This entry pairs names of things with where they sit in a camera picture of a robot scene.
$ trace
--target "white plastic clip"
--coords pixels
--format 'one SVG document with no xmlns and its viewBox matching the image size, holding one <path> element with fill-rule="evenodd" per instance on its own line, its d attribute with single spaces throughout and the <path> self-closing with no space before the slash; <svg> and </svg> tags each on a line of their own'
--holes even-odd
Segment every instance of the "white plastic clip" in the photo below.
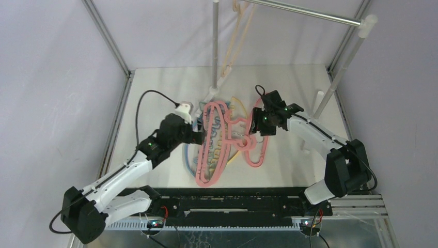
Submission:
<svg viewBox="0 0 438 248">
<path fill-rule="evenodd" d="M 359 37 L 363 39 L 367 38 L 369 33 L 371 32 L 371 29 L 374 27 L 377 21 L 378 18 L 375 14 L 370 14 L 369 16 L 365 17 L 365 19 L 362 20 L 362 23 L 359 26 Z"/>
<path fill-rule="evenodd" d="M 217 93 L 219 93 L 219 87 L 215 89 L 210 86 L 209 93 L 213 96 L 216 95 Z"/>
<path fill-rule="evenodd" d="M 192 110 L 191 103 L 183 102 L 176 109 L 175 114 L 181 116 L 185 123 L 192 123 L 192 117 L 190 116 L 190 111 Z"/>
</svg>

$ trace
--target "metal rod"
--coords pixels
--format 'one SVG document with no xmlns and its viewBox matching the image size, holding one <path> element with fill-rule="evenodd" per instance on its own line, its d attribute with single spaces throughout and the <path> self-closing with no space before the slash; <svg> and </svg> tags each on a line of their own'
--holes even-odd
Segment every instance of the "metal rod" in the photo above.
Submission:
<svg viewBox="0 0 438 248">
<path fill-rule="evenodd" d="M 369 7 L 371 6 L 373 0 L 362 0 L 361 5 L 357 9 L 356 13 L 354 14 L 354 18 L 356 19 L 362 19 L 364 14 L 368 11 Z M 330 65 L 327 67 L 327 70 L 329 73 L 333 73 L 335 70 L 337 63 L 339 61 L 339 58 L 341 58 L 342 54 L 344 53 L 346 47 L 350 43 L 351 38 L 353 37 L 355 28 L 350 26 L 347 29 L 347 32 L 345 33 L 341 44 L 339 45 L 338 49 L 336 50 L 335 56 L 333 56 L 332 61 L 330 62 Z"/>
<path fill-rule="evenodd" d="M 336 74 L 335 79 L 333 79 L 332 84 L 328 88 L 327 92 L 324 94 L 324 98 L 322 98 L 322 101 L 319 104 L 318 109 L 316 109 L 316 111 L 315 111 L 315 114 L 314 114 L 315 119 L 319 118 L 319 116 L 321 115 L 325 106 L 327 106 L 327 103 L 329 102 L 330 97 L 332 97 L 333 93 L 335 92 L 336 88 L 338 87 L 339 82 L 341 81 L 343 75 L 345 74 L 346 70 L 348 69 L 349 65 L 351 64 L 351 61 L 353 60 L 354 56 L 356 55 L 357 51 L 361 47 L 364 40 L 365 40 L 365 38 L 358 39 L 358 41 L 354 45 L 353 49 L 351 50 L 350 54 L 348 55 L 347 59 L 343 63 L 342 67 L 339 69 L 339 72 Z"/>
<path fill-rule="evenodd" d="M 213 0 L 213 66 L 212 88 L 217 89 L 217 36 L 219 24 L 219 0 Z"/>
<path fill-rule="evenodd" d="M 116 42 L 111 36 L 110 31 L 108 31 L 105 22 L 103 22 L 103 19 L 100 16 L 99 11 L 97 10 L 94 2 L 92 0 L 82 0 L 82 3 L 84 4 L 85 8 L 88 10 L 88 13 L 90 14 L 91 18 L 95 22 L 97 29 L 99 30 L 100 34 L 105 40 L 105 43 L 108 46 L 109 50 L 114 55 L 114 58 L 117 60 L 117 63 L 119 63 L 119 66 L 121 67 L 125 75 L 129 76 L 130 72 L 128 65 L 124 61 L 122 54 L 120 53 L 119 48 L 116 45 Z"/>
<path fill-rule="evenodd" d="M 273 7 L 273 8 L 277 8 L 277 9 L 283 9 L 283 10 L 287 10 L 287 11 L 291 11 L 291 12 L 295 12 L 295 13 L 305 14 L 307 16 L 317 17 L 317 18 L 321 18 L 321 19 L 325 19 L 325 20 L 329 20 L 329 21 L 333 21 L 333 22 L 338 22 L 338 23 L 343 23 L 343 24 L 347 24 L 350 26 L 354 26 L 354 27 L 359 27 L 361 25 L 361 21 L 354 19 L 354 18 L 343 17 L 341 15 L 336 15 L 336 14 L 324 13 L 324 12 L 320 12 L 320 11 L 316 11 L 316 10 L 312 10 L 312 9 L 306 9 L 306 8 L 302 8 L 302 7 L 298 7 L 298 6 L 290 5 L 290 4 L 285 4 L 285 3 L 281 3 L 281 2 L 268 1 L 268 0 L 244 0 L 244 1 L 254 3 L 254 4 L 265 5 L 265 6 L 269 6 L 269 7 Z"/>
</svg>

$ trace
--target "gray wall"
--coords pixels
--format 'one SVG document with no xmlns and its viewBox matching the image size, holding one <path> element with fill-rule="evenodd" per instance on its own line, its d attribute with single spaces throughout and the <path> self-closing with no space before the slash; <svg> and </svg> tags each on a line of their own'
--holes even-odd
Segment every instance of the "gray wall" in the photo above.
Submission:
<svg viewBox="0 0 438 248">
<path fill-rule="evenodd" d="M 49 221 L 95 180 L 124 75 L 81 1 L 2 1 L 0 34 L 0 246 L 66 247 Z"/>
<path fill-rule="evenodd" d="M 339 92 L 401 247 L 438 242 L 438 1 L 374 1 Z"/>
</svg>

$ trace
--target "horizontal metal bar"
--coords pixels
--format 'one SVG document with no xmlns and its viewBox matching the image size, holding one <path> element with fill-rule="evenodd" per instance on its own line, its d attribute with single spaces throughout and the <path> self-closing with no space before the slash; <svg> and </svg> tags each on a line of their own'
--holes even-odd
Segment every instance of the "horizontal metal bar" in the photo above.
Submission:
<svg viewBox="0 0 438 248">
<path fill-rule="evenodd" d="M 387 215 L 377 215 L 377 214 L 368 214 L 368 215 L 339 215 L 339 216 L 324 216 L 325 220 L 386 220 L 389 219 Z"/>
<path fill-rule="evenodd" d="M 147 227 L 148 220 L 140 220 L 138 217 L 136 219 L 125 218 L 118 222 L 115 222 L 108 226 L 105 230 L 148 230 Z M 260 226 L 260 227 L 231 227 L 231 226 L 178 226 L 179 231 L 289 231 L 289 230 L 300 230 L 299 226 Z M 163 230 L 174 231 L 173 226 L 165 226 Z"/>
<path fill-rule="evenodd" d="M 368 207 L 368 206 L 381 206 L 385 207 L 383 200 L 333 200 L 331 202 L 332 207 Z"/>
<path fill-rule="evenodd" d="M 381 195 L 347 195 L 344 196 L 343 198 L 335 198 L 332 201 L 340 201 L 340 200 L 350 200 L 350 199 L 382 199 Z"/>
<path fill-rule="evenodd" d="M 189 212 L 248 212 L 243 208 L 191 208 Z"/>
<path fill-rule="evenodd" d="M 329 20 L 329 21 L 333 21 L 333 22 L 338 22 L 338 23 L 342 23 L 342 24 L 346 24 L 346 25 L 350 25 L 350 26 L 354 26 L 354 27 L 359 27 L 361 25 L 361 21 L 354 19 L 354 18 L 343 17 L 343 16 L 337 15 L 337 14 L 324 13 L 321 11 L 307 9 L 307 8 L 303 8 L 303 7 L 299 7 L 299 6 L 295 6 L 295 5 L 291 5 L 291 4 L 285 4 L 285 3 L 276 2 L 276 1 L 269 1 L 269 0 L 244 0 L 244 1 L 247 1 L 249 3 L 254 3 L 254 4 L 265 5 L 265 6 L 269 6 L 269 7 L 273 7 L 273 8 L 277 8 L 277 9 L 283 9 L 283 10 L 287 10 L 287 11 L 291 11 L 291 12 L 295 12 L 295 13 L 305 14 L 307 16 L 321 18 L 321 19 L 325 19 L 325 20 Z"/>
<path fill-rule="evenodd" d="M 386 211 L 386 208 L 344 208 L 344 207 L 336 207 L 333 208 L 333 215 L 337 215 L 337 214 L 359 214 L 359 215 L 363 215 L 363 214 L 388 214 L 388 212 Z"/>
</svg>

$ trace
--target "red wire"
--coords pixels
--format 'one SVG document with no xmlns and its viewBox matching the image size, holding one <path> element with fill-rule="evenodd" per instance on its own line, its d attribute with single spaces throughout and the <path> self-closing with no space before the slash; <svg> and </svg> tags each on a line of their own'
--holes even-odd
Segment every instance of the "red wire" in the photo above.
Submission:
<svg viewBox="0 0 438 248">
<path fill-rule="evenodd" d="M 319 209 L 319 216 L 319 222 L 315 225 L 319 225 L 322 222 L 322 217 L 324 216 L 324 211 L 322 211 L 322 209 Z"/>
<path fill-rule="evenodd" d="M 167 217 L 169 217 L 169 210 L 167 209 L 166 206 L 162 206 L 161 208 L 164 208 L 166 210 L 166 214 L 164 215 L 164 221 L 165 221 Z"/>
</svg>

